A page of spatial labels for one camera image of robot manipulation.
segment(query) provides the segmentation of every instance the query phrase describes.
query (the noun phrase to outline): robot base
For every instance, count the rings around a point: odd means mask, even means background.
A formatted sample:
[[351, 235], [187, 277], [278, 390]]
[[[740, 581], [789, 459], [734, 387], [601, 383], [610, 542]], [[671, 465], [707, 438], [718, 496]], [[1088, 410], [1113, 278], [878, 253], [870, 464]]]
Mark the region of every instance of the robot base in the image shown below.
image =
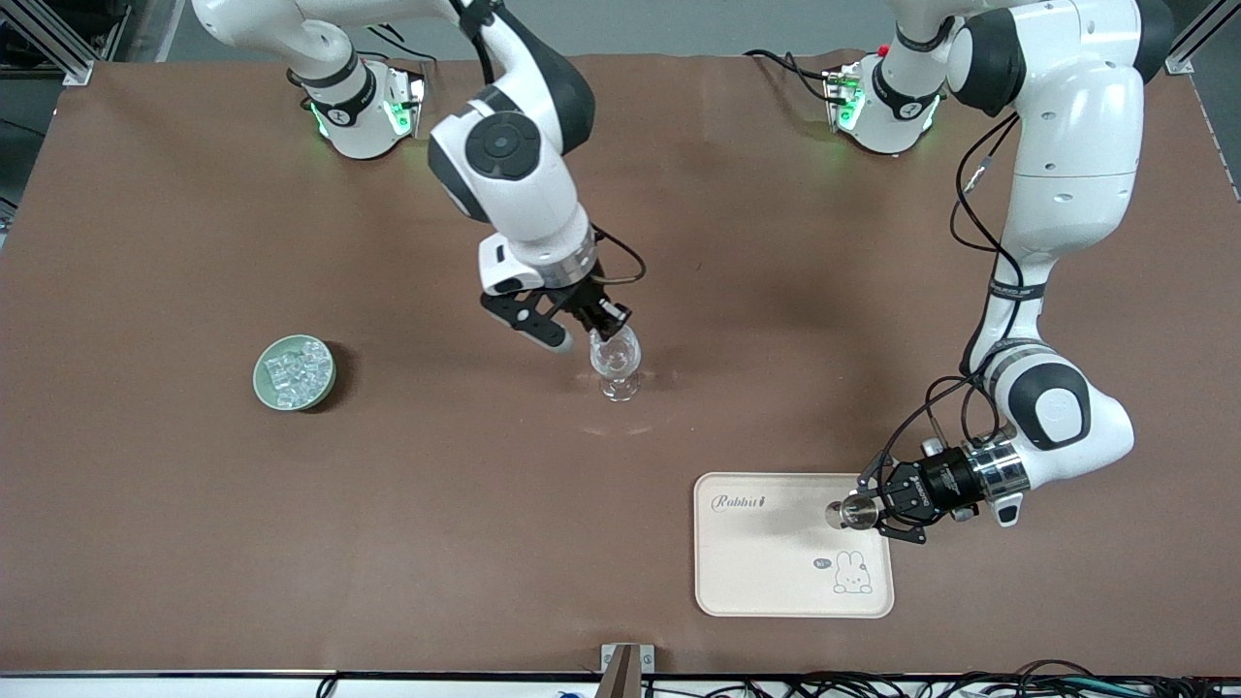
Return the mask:
[[427, 82], [421, 76], [411, 76], [379, 61], [364, 60], [362, 63], [375, 76], [379, 89], [371, 103], [357, 114], [354, 125], [336, 125], [331, 111], [320, 114], [311, 108], [319, 122], [319, 134], [330, 140], [341, 155], [355, 160], [379, 158], [402, 138], [417, 133], [427, 99]]
[[880, 57], [871, 53], [844, 66], [840, 72], [824, 73], [824, 96], [838, 97], [845, 104], [828, 103], [828, 123], [833, 132], [848, 134], [862, 148], [890, 155], [908, 150], [931, 128], [939, 97], [911, 120], [897, 119], [892, 109], [875, 96], [872, 75]]

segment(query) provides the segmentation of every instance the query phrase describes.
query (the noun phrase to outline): clear glass cup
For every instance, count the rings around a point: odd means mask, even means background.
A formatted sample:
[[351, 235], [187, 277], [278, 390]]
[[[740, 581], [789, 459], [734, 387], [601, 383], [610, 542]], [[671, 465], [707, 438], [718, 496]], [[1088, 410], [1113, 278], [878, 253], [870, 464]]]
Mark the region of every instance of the clear glass cup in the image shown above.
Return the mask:
[[613, 402], [633, 400], [640, 388], [638, 366], [642, 347], [633, 328], [625, 325], [612, 339], [603, 342], [591, 330], [591, 365], [599, 374], [599, 389]]

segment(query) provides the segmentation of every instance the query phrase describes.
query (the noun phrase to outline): brown table mat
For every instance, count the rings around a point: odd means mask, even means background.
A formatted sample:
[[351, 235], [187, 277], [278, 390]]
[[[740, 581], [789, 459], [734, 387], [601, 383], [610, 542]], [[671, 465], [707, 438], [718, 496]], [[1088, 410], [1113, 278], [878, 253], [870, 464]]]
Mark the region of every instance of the brown table mat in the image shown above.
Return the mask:
[[[953, 370], [990, 262], [948, 237], [952, 174], [989, 122], [947, 104], [894, 159], [769, 65], [576, 62], [581, 199], [652, 268], [614, 296], [649, 371], [627, 405], [585, 342], [557, 358], [478, 307], [490, 231], [424, 140], [338, 156], [276, 63], [65, 93], [0, 255], [0, 668], [577, 669], [632, 640], [666, 671], [1241, 673], [1241, 217], [1188, 79], [1148, 89], [1134, 204], [1044, 323], [1134, 452], [1014, 529], [894, 544], [886, 619], [727, 620], [694, 602], [695, 479], [856, 472]], [[423, 130], [479, 83], [432, 77]], [[1013, 150], [975, 195], [997, 227]], [[341, 354], [323, 414], [251, 391], [298, 332]]]

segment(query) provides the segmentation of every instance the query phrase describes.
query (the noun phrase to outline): gray bracket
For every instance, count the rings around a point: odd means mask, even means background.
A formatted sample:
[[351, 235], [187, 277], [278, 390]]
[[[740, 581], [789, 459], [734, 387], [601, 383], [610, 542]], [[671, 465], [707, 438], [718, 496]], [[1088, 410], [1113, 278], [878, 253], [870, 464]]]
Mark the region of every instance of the gray bracket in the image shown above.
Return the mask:
[[655, 672], [655, 646], [654, 645], [638, 645], [635, 642], [613, 642], [611, 645], [604, 645], [599, 647], [599, 671], [608, 671], [608, 663], [612, 662], [612, 655], [616, 653], [617, 647], [622, 645], [632, 645], [638, 650], [638, 658], [640, 659], [639, 667], [642, 673], [654, 673]]

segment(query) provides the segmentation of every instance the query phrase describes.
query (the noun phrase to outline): circular joint cap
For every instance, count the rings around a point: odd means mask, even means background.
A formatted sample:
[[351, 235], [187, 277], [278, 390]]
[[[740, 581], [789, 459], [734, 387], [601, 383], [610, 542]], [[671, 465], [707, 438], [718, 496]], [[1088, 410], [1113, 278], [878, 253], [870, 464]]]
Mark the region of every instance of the circular joint cap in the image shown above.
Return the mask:
[[499, 112], [474, 124], [465, 138], [470, 168], [489, 179], [517, 180], [539, 165], [539, 127], [525, 114]]

